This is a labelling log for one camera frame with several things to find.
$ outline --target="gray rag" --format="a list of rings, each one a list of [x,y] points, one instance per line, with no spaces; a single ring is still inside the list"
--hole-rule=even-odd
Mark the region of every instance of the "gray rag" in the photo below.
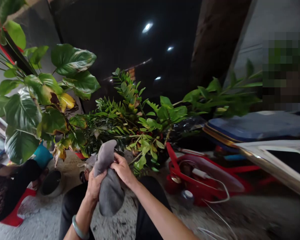
[[[100,186],[100,213],[102,216],[111,217],[119,211],[124,201],[124,191],[116,172],[109,168],[114,161],[114,147],[116,140],[110,140],[101,145],[98,153],[97,162],[94,164],[94,176],[98,176],[107,170],[107,175]]]

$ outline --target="blue case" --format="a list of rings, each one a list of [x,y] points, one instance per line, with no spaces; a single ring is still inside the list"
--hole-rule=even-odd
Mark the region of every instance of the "blue case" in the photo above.
[[[300,137],[300,116],[284,111],[253,112],[243,117],[211,119],[203,130],[223,145],[233,147],[239,142]]]

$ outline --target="hand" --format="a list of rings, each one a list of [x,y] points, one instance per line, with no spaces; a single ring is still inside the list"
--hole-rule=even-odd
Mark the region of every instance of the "hand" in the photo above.
[[[138,182],[136,177],[131,172],[127,160],[119,154],[114,153],[115,162],[111,164],[110,168],[114,169],[121,180],[129,187]]]
[[[89,173],[89,181],[88,181],[88,188],[86,192],[86,198],[94,203],[99,201],[99,193],[100,193],[100,186],[101,182],[104,177],[107,175],[107,170],[104,170],[103,173],[99,174],[98,176],[94,177],[94,168]]]

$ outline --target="bracelet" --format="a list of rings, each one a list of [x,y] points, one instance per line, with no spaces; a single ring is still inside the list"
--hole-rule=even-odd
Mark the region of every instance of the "bracelet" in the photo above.
[[[88,240],[90,237],[89,232],[87,233],[87,235],[84,235],[81,230],[79,229],[77,222],[76,222],[76,215],[73,215],[72,217],[72,225],[74,230],[76,231],[77,235],[79,236],[79,238],[81,238],[82,240]]]

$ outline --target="dark ceiling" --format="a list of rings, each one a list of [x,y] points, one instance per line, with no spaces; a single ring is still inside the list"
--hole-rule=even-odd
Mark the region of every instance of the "dark ceiling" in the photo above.
[[[89,70],[101,89],[83,102],[85,112],[94,110],[100,97],[120,99],[109,78],[117,67],[127,69],[147,60],[135,68],[136,81],[142,81],[139,89],[147,87],[143,99],[158,102],[164,95],[172,102],[182,100],[190,90],[200,5],[201,0],[54,0],[51,10],[61,40],[97,55]]]

